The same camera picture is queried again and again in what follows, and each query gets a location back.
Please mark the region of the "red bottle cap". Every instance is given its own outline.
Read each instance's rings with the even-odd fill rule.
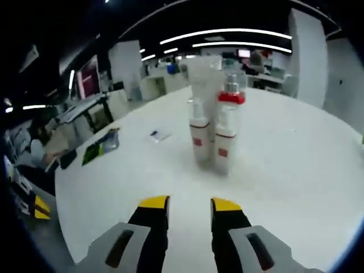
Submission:
[[[218,94],[218,101],[232,102],[234,104],[243,104],[245,102],[245,96],[240,93],[229,93],[220,91]]]

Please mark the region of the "screen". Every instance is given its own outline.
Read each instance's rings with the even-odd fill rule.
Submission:
[[[77,80],[82,100],[100,92],[96,56],[77,73]]]
[[[238,55],[241,58],[250,58],[250,51],[246,49],[239,49]]]

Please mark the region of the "desk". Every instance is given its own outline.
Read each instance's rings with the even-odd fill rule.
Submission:
[[[334,116],[289,97],[246,89],[238,158],[231,174],[202,171],[193,158],[184,88],[149,102],[98,132],[56,170],[60,226],[73,260],[139,200],[171,195],[163,272],[216,272],[210,198],[232,200],[253,225],[292,248],[306,267],[328,270],[364,215],[361,136]],[[117,150],[81,166],[88,145],[121,127]],[[148,135],[167,128],[155,144]]]
[[[273,77],[273,76],[265,75],[265,74],[247,75],[247,76],[248,76],[248,78],[255,78],[257,80],[271,81],[276,84],[284,83],[284,79],[282,79],[282,78],[277,78],[277,77]]]
[[[284,83],[283,78],[277,78],[277,77],[273,77],[273,76],[265,75],[265,74],[247,75],[247,86],[252,87],[253,84],[251,82],[254,82],[256,80],[272,82],[275,92],[280,93],[279,91],[282,91],[282,84]]]
[[[140,91],[144,101],[151,101],[165,94],[174,92],[189,85],[182,73],[169,75],[164,72],[162,75],[145,77],[140,82]]]
[[[113,116],[111,115],[109,106],[107,105],[107,95],[100,93],[96,95],[92,95],[84,100],[77,101],[75,105],[73,105],[69,110],[65,113],[60,114],[58,116],[59,123],[71,123],[80,115],[85,115],[86,119],[88,120],[90,127],[95,131],[95,126],[92,122],[90,115],[87,111],[94,107],[97,104],[102,104],[104,106],[106,117],[108,118],[109,122],[112,123],[114,121]]]

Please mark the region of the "small card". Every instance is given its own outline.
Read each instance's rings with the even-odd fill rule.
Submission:
[[[158,143],[171,136],[171,133],[168,133],[163,130],[154,130],[149,136],[155,143]]]

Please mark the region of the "person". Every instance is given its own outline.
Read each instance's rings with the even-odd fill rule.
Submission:
[[[264,67],[263,55],[260,51],[255,50],[251,53],[249,68],[254,69],[261,74],[265,73],[266,69]]]
[[[44,146],[49,140],[49,135],[40,120],[34,119],[28,129],[31,140],[20,157],[16,160],[15,166],[19,172],[40,189],[55,196],[55,174],[46,172],[47,167],[55,157],[62,156],[65,151],[56,154],[45,152]]]
[[[56,154],[47,154],[45,152],[44,146],[49,141],[50,135],[48,135],[43,124],[38,119],[32,121],[28,131],[31,137],[30,154],[32,162],[36,167],[45,170],[55,157],[62,156],[66,152],[62,151]]]

